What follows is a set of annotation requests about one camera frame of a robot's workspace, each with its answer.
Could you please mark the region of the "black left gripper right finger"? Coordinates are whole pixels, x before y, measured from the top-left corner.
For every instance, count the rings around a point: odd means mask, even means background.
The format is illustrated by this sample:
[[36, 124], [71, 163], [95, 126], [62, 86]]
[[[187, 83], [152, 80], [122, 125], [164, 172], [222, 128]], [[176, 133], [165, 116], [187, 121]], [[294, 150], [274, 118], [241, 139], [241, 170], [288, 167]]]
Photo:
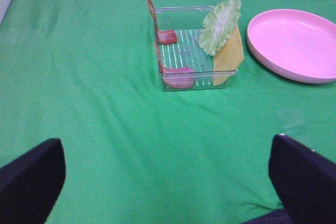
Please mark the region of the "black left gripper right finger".
[[280, 134], [268, 173], [293, 223], [335, 223], [335, 162]]

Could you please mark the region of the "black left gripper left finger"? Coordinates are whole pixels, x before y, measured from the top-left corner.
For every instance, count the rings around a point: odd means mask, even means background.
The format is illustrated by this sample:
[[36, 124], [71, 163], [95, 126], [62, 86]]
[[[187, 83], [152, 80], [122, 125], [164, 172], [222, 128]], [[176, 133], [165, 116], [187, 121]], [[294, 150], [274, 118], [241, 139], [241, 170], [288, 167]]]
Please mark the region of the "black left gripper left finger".
[[1, 223], [45, 223], [65, 179], [59, 138], [48, 139], [1, 167]]

